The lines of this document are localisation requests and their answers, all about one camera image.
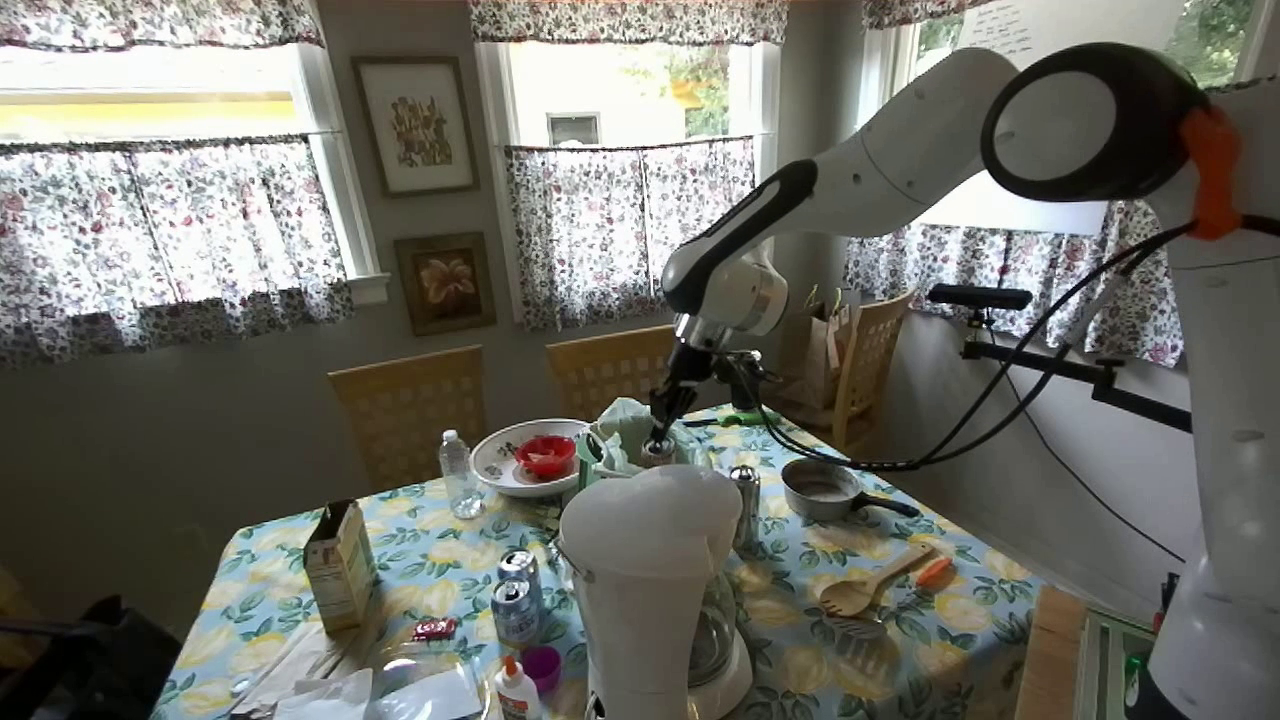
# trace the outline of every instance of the blue floral tablecloth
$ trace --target blue floral tablecloth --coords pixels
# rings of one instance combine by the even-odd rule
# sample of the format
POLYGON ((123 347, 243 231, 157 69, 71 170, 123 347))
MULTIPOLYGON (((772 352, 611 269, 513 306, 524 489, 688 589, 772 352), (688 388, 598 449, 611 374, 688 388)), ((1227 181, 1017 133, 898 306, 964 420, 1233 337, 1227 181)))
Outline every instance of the blue floral tablecloth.
MULTIPOLYGON (((802 523, 784 505, 780 469, 795 460, 754 423, 688 429, 721 469, 759 469, 759 550, 732 557, 729 577, 744 609, 754 685, 732 715, 1011 715, 1040 581, 936 511, 851 511, 802 523), (884 634, 817 612, 833 581, 891 563, 906 540, 952 557, 954 577, 918 597, 906 581, 880 603, 884 634)), ((863 477, 873 493, 911 501, 863 477)), ((585 709, 585 634, 572 591, 549 557, 550 505, 490 501, 481 521, 456 521, 439 483, 409 483, 358 501, 381 571, 381 619, 364 664, 405 653, 458 661, 475 676, 497 670, 490 570, 506 550, 544 563, 550 644, 564 655, 555 715, 585 709), (410 625, 458 619, 456 640, 415 644, 410 625)), ((321 511, 241 527, 216 570, 203 609, 164 685, 157 715, 228 715, 243 679, 321 625, 301 550, 321 511)))

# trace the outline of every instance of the picture frame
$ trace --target picture frame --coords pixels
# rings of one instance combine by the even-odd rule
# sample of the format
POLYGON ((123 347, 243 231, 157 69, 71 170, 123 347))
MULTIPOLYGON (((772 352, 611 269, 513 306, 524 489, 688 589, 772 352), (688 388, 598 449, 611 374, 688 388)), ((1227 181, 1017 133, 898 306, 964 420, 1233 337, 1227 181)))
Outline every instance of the picture frame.
POLYGON ((386 197, 475 190, 450 56, 364 56, 354 81, 386 197))
POLYGON ((397 272, 415 337, 490 325, 490 283, 481 231, 397 242, 397 272))

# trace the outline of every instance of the tomato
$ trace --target tomato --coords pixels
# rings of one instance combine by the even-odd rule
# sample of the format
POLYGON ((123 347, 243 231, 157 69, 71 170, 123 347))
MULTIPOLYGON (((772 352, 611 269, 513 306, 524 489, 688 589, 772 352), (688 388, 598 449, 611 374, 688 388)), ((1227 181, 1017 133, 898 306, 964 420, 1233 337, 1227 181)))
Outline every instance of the tomato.
POLYGON ((514 449, 514 460, 520 469, 533 477, 533 479, 555 479, 555 477, 567 477, 572 471, 572 441, 567 436, 533 436, 514 449))

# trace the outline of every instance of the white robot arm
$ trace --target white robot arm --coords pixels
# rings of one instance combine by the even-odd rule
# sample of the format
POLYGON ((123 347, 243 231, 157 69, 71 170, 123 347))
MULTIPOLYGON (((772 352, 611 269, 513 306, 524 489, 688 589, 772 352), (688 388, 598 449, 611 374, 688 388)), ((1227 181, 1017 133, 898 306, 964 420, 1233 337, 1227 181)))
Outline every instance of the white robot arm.
POLYGON ((692 409, 715 347, 762 337, 784 281, 750 244, 784 231, 884 237, 989 170, 1033 200, 1151 200, 1165 223, 1221 244, 1173 244, 1190 347, 1196 471, 1206 553, 1185 571, 1151 655, 1185 715, 1280 715, 1280 87, 1196 94, 1161 56, 1120 46, 1054 51, 1017 72, 954 51, 891 98, 851 139, 762 181, 663 272, 681 347, 651 398, 651 441, 692 409), (1241 133, 1241 166, 1186 153, 1186 119, 1241 133))

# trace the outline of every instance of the lace curtain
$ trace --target lace curtain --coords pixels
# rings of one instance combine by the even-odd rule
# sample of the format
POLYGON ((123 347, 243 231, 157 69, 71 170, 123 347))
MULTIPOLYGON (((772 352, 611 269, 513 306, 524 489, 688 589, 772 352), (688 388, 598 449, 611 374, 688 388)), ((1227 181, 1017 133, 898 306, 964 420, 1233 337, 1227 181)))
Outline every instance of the lace curtain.
POLYGON ((268 49, 321 46, 306 0, 4 0, 0 49, 268 49))
MULTIPOLYGON (((1151 231, 1157 217, 1149 204, 1112 204, 1103 237, 911 223, 897 237, 851 244, 845 259, 845 288, 856 302, 889 302, 898 291, 925 295, 931 283, 1027 288, 1037 302, 1025 311, 992 311, 996 332, 1025 337, 1058 291, 1069 291, 1112 254, 1151 231)), ((1065 306, 1047 322, 1040 344, 1058 347, 1090 291, 1081 291, 1070 306, 1065 306)), ((1165 254, 1140 263, 1133 283, 1120 288, 1087 325, 1084 352, 1103 359, 1149 359, 1161 369, 1181 363, 1185 341, 1165 254)))
POLYGON ((989 0, 863 0, 869 28, 918 25, 926 18, 966 11, 989 0))
POLYGON ((0 363, 335 322, 306 138, 0 148, 0 363))
POLYGON ((789 0, 473 0, 481 39, 780 46, 789 0))
POLYGON ((754 139, 506 148, 524 330, 663 308, 659 272, 754 183, 754 139))

